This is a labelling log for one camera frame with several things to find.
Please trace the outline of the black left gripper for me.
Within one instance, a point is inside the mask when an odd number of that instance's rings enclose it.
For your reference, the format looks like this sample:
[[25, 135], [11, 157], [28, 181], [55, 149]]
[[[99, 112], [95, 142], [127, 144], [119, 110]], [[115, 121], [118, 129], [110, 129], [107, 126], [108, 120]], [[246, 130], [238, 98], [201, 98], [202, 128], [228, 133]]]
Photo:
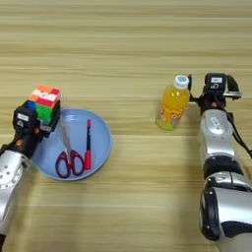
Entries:
[[43, 137], [41, 131], [46, 134], [53, 132], [57, 126], [59, 118], [60, 105], [57, 104], [52, 110], [50, 122], [45, 122], [44, 120], [40, 121], [40, 129], [38, 127], [34, 127], [31, 131], [28, 129], [17, 130], [13, 142], [8, 146], [8, 150], [20, 153], [27, 158], [32, 158]]

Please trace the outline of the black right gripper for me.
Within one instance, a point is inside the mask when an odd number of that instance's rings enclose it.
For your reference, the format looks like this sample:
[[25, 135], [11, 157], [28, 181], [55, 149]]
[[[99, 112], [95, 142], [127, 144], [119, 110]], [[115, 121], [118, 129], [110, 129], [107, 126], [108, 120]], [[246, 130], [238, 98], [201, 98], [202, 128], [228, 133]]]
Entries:
[[199, 97], [193, 97], [191, 93], [192, 89], [192, 75], [188, 76], [188, 91], [190, 94], [190, 101], [197, 103], [200, 107], [201, 113], [204, 113], [207, 110], [217, 109], [225, 110], [226, 99], [239, 99], [241, 98], [241, 93], [239, 92], [238, 84], [234, 78], [230, 75], [227, 76], [227, 88], [229, 92], [221, 93], [202, 93]]

